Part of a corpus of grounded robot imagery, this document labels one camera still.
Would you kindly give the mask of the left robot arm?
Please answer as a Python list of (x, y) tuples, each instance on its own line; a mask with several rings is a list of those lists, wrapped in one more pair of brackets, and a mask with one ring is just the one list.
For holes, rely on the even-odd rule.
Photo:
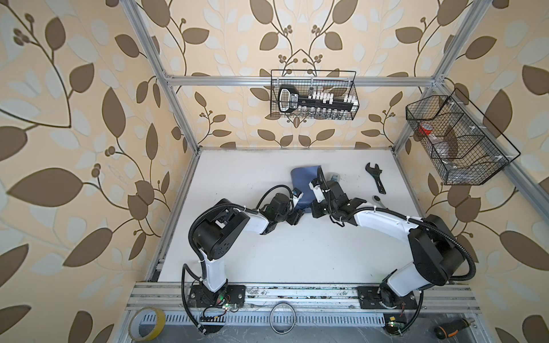
[(222, 199), (193, 221), (188, 240), (190, 247), (199, 257), (202, 275), (190, 275), (200, 281), (200, 293), (193, 291), (199, 306), (223, 304), (228, 283), (223, 257), (240, 234), (253, 232), (267, 235), (282, 222), (291, 225), (299, 222), (303, 211), (297, 209), (297, 203), (303, 197), (303, 193), (284, 184), (276, 185), (267, 192), (271, 193), (277, 189), (285, 189), (288, 194), (277, 193), (266, 205), (262, 205), (267, 197), (263, 195), (253, 209)]

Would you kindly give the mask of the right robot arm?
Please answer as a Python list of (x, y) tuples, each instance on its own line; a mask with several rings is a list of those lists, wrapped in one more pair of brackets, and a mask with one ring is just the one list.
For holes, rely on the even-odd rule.
[(313, 217), (328, 215), (341, 227), (351, 224), (387, 234), (409, 244), (413, 261), (391, 272), (380, 283), (373, 300), (388, 309), (400, 306), (414, 291), (468, 281), (476, 275), (472, 254), (452, 234), (440, 217), (410, 217), (388, 208), (349, 199), (338, 182), (320, 177), (309, 184), (315, 201)]

